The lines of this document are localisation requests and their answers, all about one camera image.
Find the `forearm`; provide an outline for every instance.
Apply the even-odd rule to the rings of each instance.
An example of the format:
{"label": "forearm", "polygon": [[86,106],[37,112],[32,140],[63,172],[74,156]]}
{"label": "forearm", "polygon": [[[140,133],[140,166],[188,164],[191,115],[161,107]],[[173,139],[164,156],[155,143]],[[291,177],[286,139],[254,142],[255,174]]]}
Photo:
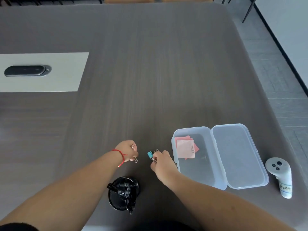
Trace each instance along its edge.
{"label": "forearm", "polygon": [[250,202],[182,174],[173,176],[166,185],[205,230],[293,230]]}
{"label": "forearm", "polygon": [[24,222],[40,231],[81,230],[122,160],[119,152],[104,154],[26,200],[0,221],[0,225]]}

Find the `bracelet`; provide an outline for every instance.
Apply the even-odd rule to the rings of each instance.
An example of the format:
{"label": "bracelet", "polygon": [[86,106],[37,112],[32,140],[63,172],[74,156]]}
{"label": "bracelet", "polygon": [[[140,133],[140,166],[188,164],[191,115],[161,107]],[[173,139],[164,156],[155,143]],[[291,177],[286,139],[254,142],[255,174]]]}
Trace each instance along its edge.
{"label": "bracelet", "polygon": [[125,161],[124,156],[127,155],[127,154],[123,154],[120,150],[117,150],[117,149],[112,149],[111,151],[118,151],[119,153],[121,153],[122,158],[123,158],[123,161],[122,161],[122,163],[118,166],[118,167],[120,167],[120,166],[124,163],[124,161]]}

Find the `black baseboard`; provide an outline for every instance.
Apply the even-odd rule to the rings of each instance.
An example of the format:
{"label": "black baseboard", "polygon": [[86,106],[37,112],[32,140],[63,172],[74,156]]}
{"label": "black baseboard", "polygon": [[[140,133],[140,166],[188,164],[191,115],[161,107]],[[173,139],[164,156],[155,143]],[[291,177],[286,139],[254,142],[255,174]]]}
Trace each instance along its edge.
{"label": "black baseboard", "polygon": [[277,47],[279,48],[280,52],[282,53],[284,59],[286,60],[287,64],[290,66],[293,74],[295,75],[297,81],[299,82],[299,84],[301,85],[302,89],[304,90],[306,96],[308,97],[308,89],[305,85],[305,83],[303,82],[302,78],[300,77],[299,73],[297,72],[297,70],[295,69],[294,65],[292,64],[290,58],[288,57],[288,55],[286,54],[286,52],[283,50],[283,47],[280,45],[279,41],[277,40],[276,36],[274,35],[274,33],[272,32],[271,28],[268,26],[266,20],[264,19],[263,15],[261,14],[261,12],[259,11],[258,7],[256,6],[256,4],[253,5],[253,7],[255,8],[256,12],[258,13],[260,19],[262,20],[262,22],[264,23],[266,29],[268,30],[268,32],[270,33],[272,39],[275,41],[275,44],[277,45]]}

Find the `plastic box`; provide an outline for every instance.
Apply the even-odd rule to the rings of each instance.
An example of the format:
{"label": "plastic box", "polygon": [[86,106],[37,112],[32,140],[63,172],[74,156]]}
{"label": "plastic box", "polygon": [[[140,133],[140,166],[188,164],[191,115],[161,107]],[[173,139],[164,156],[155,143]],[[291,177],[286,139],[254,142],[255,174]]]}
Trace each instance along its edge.
{"label": "plastic box", "polygon": [[[175,137],[189,135],[199,151],[194,159],[178,158]],[[178,170],[197,182],[225,190],[265,186],[268,174],[243,124],[178,129],[171,139]]]}

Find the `person's left arm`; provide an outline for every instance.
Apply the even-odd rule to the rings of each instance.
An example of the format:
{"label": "person's left arm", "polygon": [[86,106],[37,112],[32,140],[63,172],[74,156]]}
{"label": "person's left arm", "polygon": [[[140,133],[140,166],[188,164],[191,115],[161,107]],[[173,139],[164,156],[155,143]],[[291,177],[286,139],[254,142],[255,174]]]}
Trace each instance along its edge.
{"label": "person's left arm", "polygon": [[[136,144],[132,140],[121,142],[116,149],[126,154],[125,161],[138,156]],[[105,153],[67,178],[52,183],[28,198],[1,220],[0,225],[27,223],[39,231],[81,230],[122,161],[118,151]]]}

